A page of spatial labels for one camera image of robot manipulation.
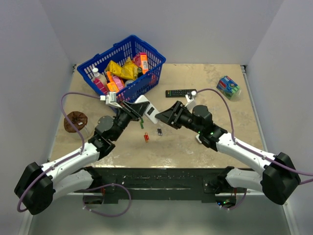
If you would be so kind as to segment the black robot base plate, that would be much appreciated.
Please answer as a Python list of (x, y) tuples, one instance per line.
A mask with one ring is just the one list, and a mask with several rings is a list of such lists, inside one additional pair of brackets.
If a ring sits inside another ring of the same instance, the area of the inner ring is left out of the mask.
[(121, 200), (221, 201), (243, 188), (227, 186), (225, 168), (100, 168), (85, 167), (92, 175), (90, 188), (96, 202), (117, 204)]

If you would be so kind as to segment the white red remote control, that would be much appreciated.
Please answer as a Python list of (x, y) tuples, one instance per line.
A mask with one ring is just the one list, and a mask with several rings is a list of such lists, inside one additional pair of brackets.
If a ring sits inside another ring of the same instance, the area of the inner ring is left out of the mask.
[(141, 103), (141, 102), (149, 102), (149, 105), (144, 114), (153, 124), (158, 124), (159, 119), (156, 118), (156, 115), (159, 114), (158, 109), (144, 95), (139, 96), (135, 101), (135, 103)]

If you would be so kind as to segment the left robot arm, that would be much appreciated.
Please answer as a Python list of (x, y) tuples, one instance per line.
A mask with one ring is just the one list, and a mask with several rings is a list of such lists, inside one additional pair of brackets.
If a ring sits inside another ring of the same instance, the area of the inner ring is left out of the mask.
[(84, 166), (107, 156), (128, 124), (140, 121), (149, 105), (149, 101), (122, 101), (115, 116), (101, 117), (93, 136), (76, 151), (42, 165), (28, 164), (14, 189), (19, 198), (18, 212), (29, 211), (36, 215), (44, 211), (57, 195), (57, 184), (76, 171), (84, 173)]

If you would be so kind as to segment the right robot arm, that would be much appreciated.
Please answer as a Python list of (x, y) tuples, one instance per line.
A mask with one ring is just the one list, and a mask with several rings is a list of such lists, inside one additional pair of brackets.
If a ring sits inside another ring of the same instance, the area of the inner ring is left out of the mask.
[(155, 117), (175, 129), (185, 127), (198, 133), (205, 147), (227, 154), (251, 168), (227, 167), (208, 183), (216, 194), (230, 192), (233, 188), (246, 188), (260, 191), (270, 201), (282, 205), (300, 184), (300, 177), (287, 154), (268, 153), (233, 137), (214, 124), (212, 114), (204, 105), (196, 105), (189, 111), (177, 101)]

